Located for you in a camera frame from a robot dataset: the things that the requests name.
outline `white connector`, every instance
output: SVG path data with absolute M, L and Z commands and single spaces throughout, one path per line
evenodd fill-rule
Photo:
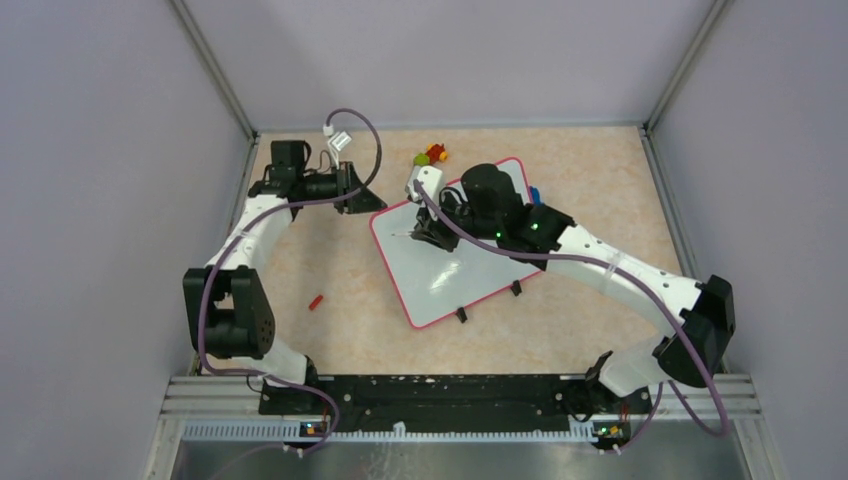
M 332 124 L 324 125 L 324 136 L 327 137 L 327 150 L 330 152 L 330 160 L 333 162 L 334 167 L 339 168 L 339 164 L 341 163 L 339 154 L 353 141 L 353 138 L 344 130 L 336 133 Z
M 330 137 L 329 145 L 333 147 L 337 152 L 341 153 L 342 149 L 347 146 L 348 143 L 353 140 L 350 138 L 350 135 L 347 134 L 344 130 Z

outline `red border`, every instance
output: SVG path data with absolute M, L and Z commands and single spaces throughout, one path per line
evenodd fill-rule
M 524 162 L 522 162 L 520 158 L 518 158 L 518 157 L 507 157 L 507 158 L 504 158 L 503 160 L 495 162 L 495 165 L 500 165 L 500 164 L 502 164 L 504 162 L 508 162 L 510 160 L 515 160 L 516 162 L 518 162 L 518 166 L 521 167 L 521 176 L 524 178 L 524 185 L 527 186 L 527 198 L 529 198 L 532 201 L 533 195 L 530 194 L 530 183 L 527 181 L 527 172 L 524 171 Z M 458 181 L 459 181 L 459 179 L 457 178 L 456 180 L 449 182 L 447 185 L 453 185 L 454 183 L 456 183 Z M 436 323 L 441 322 L 442 320 L 444 320 L 448 317 L 452 317 L 454 315 L 454 313 L 449 313 L 449 314 L 447 314 L 443 317 L 437 318 L 437 319 L 433 320 L 432 322 L 428 323 L 427 325 L 424 325 L 423 327 L 418 327 L 418 326 L 414 325 L 412 323 L 412 319 L 409 318 L 409 311 L 406 309 L 406 303 L 403 301 L 403 296 L 400 294 L 400 289 L 398 289 L 397 282 L 395 281 L 395 277 L 394 277 L 394 275 L 392 275 L 392 270 L 389 268 L 389 262 L 386 261 L 386 255 L 383 253 L 383 248 L 380 246 L 380 241 L 377 240 L 377 234 L 374 233 L 374 219 L 376 219 L 378 216 L 380 216 L 384 213 L 387 213 L 389 210 L 394 210 L 395 208 L 402 207 L 402 206 L 406 205 L 407 203 L 410 203 L 409 200 L 405 200 L 405 201 L 400 202 L 396 205 L 392 205 L 391 207 L 384 208 L 384 209 L 380 210 L 379 212 L 375 213 L 374 215 L 371 215 L 371 220 L 369 220 L 368 226 L 371 229 L 371 236 L 374 237 L 374 243 L 377 244 L 377 250 L 380 251 L 380 257 L 382 257 L 382 259 L 383 259 L 383 265 L 385 265 L 386 271 L 389 272 L 389 278 L 392 280 L 392 286 L 395 287 L 395 293 L 397 294 L 398 298 L 400 299 L 400 305 L 401 305 L 401 307 L 403 307 L 403 313 L 404 313 L 404 315 L 406 315 L 406 321 L 409 323 L 410 327 L 412 327 L 416 330 L 422 330 L 422 329 L 425 329 L 427 327 L 433 326 Z M 522 278 L 520 281 L 523 282 L 524 280 L 527 280 L 530 277 L 535 277 L 536 275 L 538 275 L 540 273 L 542 273 L 542 272 L 538 271 L 536 273 L 531 273 L 530 275 L 527 275 L 526 277 Z M 467 309 L 467 308 L 469 308 L 473 305 L 476 305 L 476 304 L 482 302 L 483 300 L 485 300 L 487 298 L 490 298 L 494 295 L 497 295 L 500 292 L 503 292 L 505 290 L 509 290 L 510 287 L 512 287 L 512 284 L 507 285 L 504 288 L 501 288 L 499 290 L 495 290 L 494 292 L 469 303 L 468 305 L 465 306 L 465 308 Z

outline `floor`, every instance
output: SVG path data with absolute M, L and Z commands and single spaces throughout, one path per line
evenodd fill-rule
M 382 131 L 383 165 L 372 190 L 389 205 L 405 200 L 412 158 L 444 143 L 440 165 L 455 179 L 469 167 L 520 158 L 542 200 L 599 238 L 664 270 L 679 272 L 635 127 Z M 370 134 L 356 132 L 345 149 L 360 178 L 374 163 Z M 276 139 L 261 138 L 252 181 L 270 162 Z M 314 157 L 310 165 L 317 164 Z M 307 354 L 322 374 L 467 374 L 584 372 L 598 355 L 654 332 L 628 309 L 592 289 L 552 274 L 536 275 L 524 293 L 475 305 L 471 320 L 448 319 L 414 330 L 369 230 L 370 214 L 340 216 L 331 206 L 302 211 L 278 242 L 262 283 L 277 320 L 277 338 Z M 324 300 L 314 310 L 309 303 Z

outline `small red block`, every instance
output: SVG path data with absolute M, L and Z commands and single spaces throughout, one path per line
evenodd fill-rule
M 324 295 L 318 295 L 315 297 L 315 300 L 312 300 L 312 303 L 309 304 L 309 310 L 315 310 L 315 307 L 321 303 L 321 300 L 324 300 Z

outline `cable tie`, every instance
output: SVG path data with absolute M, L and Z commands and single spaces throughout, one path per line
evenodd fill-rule
M 598 291 L 600 291 L 602 295 L 607 294 L 607 287 L 609 287 L 610 280 L 612 279 L 615 271 L 618 269 L 618 265 L 621 263 L 622 258 L 624 258 L 624 252 L 619 250 L 615 252 L 615 255 L 613 255 L 609 260 L 609 266 L 607 267 L 607 271 L 604 272 L 604 278 L 601 280 L 601 286 L 598 288 Z

